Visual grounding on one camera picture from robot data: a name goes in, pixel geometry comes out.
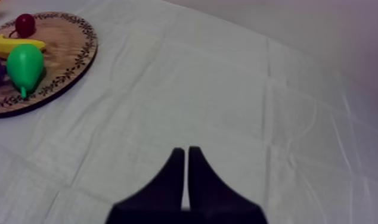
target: white fabric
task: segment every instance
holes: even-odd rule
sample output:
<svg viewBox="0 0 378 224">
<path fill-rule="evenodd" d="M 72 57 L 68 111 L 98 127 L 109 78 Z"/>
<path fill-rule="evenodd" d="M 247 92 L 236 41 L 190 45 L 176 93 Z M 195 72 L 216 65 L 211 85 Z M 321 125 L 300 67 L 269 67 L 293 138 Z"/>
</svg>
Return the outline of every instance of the white fabric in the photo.
<svg viewBox="0 0 378 224">
<path fill-rule="evenodd" d="M 378 224 L 378 101 L 335 69 L 163 1 L 50 8 L 92 23 L 98 54 L 63 96 L 0 120 L 0 223 L 103 223 L 199 145 L 270 223 Z"/>
</svg>

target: toy pear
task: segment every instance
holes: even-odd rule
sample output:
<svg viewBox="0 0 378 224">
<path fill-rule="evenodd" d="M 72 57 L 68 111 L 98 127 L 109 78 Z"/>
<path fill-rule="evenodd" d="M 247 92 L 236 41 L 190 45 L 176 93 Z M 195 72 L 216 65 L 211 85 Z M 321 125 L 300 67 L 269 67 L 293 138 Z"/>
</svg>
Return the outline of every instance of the toy pear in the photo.
<svg viewBox="0 0 378 224">
<path fill-rule="evenodd" d="M 22 98 L 34 90 L 44 68 L 44 57 L 39 48 L 32 44 L 15 47 L 7 59 L 7 72 Z"/>
</svg>

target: round wooden tray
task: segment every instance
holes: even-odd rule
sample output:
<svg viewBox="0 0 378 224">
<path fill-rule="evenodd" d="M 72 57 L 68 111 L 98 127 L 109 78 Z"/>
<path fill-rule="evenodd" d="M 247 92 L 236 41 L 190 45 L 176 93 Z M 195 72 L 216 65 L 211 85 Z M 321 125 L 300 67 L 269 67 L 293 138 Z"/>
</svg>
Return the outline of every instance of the round wooden tray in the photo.
<svg viewBox="0 0 378 224">
<path fill-rule="evenodd" d="M 55 99 L 75 84 L 88 69 L 97 51 L 93 27 L 84 19 L 68 13 L 37 13 L 36 33 L 29 39 L 46 43 L 44 77 L 36 91 L 22 99 L 8 76 L 0 86 L 0 117 L 18 115 Z M 15 20 L 0 27 L 8 37 Z"/>
</svg>

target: table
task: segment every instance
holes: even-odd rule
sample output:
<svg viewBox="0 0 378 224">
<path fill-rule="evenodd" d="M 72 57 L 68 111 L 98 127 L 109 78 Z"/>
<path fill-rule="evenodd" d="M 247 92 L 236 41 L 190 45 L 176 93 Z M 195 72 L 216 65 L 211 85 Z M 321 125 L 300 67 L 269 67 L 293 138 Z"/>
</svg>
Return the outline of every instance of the table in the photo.
<svg viewBox="0 0 378 224">
<path fill-rule="evenodd" d="M 163 1 L 25 1 L 0 24 L 76 13 L 99 48 L 63 96 L 0 120 L 0 223 L 103 223 L 190 145 L 270 223 L 378 223 L 378 99 L 335 68 Z"/>
</svg>

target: decorative floral border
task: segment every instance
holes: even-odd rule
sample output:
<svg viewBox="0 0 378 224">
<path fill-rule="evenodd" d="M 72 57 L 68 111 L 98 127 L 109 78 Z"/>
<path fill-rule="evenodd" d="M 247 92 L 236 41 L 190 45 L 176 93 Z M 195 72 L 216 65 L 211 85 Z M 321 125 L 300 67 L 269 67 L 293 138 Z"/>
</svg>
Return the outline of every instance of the decorative floral border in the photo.
<svg viewBox="0 0 378 224">
<path fill-rule="evenodd" d="M 75 58 L 75 64 L 71 68 L 65 69 L 64 73 L 61 76 L 57 76 L 49 85 L 43 86 L 40 89 L 37 89 L 35 93 L 30 94 L 27 99 L 23 99 L 21 95 L 13 95 L 0 99 L 0 108 L 9 107 L 15 104 L 18 104 L 22 101 L 28 101 L 34 99 L 37 96 L 45 97 L 53 92 L 54 88 L 58 87 L 60 84 L 63 84 L 65 81 L 70 80 L 71 76 L 75 74 L 75 71 L 82 66 L 85 66 L 85 58 L 89 57 L 90 50 L 95 47 L 96 34 L 93 27 L 84 19 L 79 18 L 78 16 L 71 15 L 68 13 L 43 13 L 33 15 L 36 20 L 45 20 L 48 18 L 61 18 L 65 21 L 68 21 L 72 24 L 78 24 L 79 28 L 82 29 L 82 33 L 86 36 L 86 42 L 82 47 L 80 53 Z M 9 28 L 15 25 L 15 21 L 5 23 L 0 27 L 0 30 Z"/>
</svg>

